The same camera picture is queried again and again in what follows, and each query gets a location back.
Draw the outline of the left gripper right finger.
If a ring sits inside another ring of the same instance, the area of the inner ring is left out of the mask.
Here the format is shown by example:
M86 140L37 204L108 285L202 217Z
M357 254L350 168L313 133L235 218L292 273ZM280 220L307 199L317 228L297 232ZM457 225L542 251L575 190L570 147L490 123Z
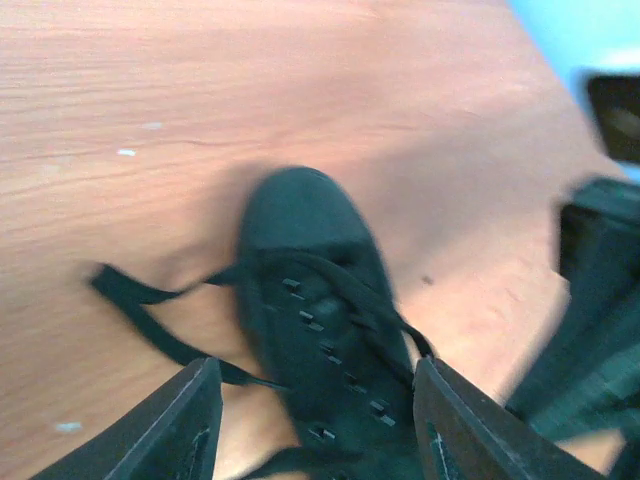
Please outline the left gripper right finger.
M421 359L414 420L427 479L601 479L440 359Z

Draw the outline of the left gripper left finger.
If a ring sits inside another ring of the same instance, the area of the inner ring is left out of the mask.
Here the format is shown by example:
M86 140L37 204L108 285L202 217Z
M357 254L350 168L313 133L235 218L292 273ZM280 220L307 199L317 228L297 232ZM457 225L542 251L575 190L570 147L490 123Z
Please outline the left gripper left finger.
M36 479L210 479L222 415L212 359L179 371L105 431Z

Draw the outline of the black shoelace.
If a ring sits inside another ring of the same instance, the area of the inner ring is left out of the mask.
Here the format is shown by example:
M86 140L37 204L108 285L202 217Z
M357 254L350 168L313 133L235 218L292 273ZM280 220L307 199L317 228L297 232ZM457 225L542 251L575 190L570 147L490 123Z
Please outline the black shoelace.
M185 295L202 284L215 286L240 284L261 269L277 267L284 263L299 263L315 271L331 283L339 296L360 311L376 316L381 323L407 333L423 358L434 355L428 340L408 324L396 311L391 300L385 300L371 288L360 282L347 270L321 256L299 251L281 250L271 253L261 263L241 259L236 263L209 274L177 291L165 291L150 287L126 275L121 270L101 264L90 278L90 286L121 311L133 327L155 348L181 366L206 359L209 355L183 341L166 329L145 309Z

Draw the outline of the black canvas shoe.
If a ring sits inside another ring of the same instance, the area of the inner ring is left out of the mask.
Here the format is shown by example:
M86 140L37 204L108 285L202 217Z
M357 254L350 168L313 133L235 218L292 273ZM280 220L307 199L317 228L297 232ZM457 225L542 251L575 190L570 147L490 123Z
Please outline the black canvas shoe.
M373 236L348 195L306 167L251 194L236 257L238 317L320 479L419 479L413 367Z

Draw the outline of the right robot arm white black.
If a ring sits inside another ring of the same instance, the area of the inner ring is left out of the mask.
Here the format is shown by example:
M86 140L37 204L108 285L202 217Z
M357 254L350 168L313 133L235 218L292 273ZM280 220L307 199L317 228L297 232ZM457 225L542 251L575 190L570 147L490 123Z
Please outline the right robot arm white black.
M569 301L507 410L553 441L618 430L609 473L639 476L639 185L607 176L558 206L558 274Z

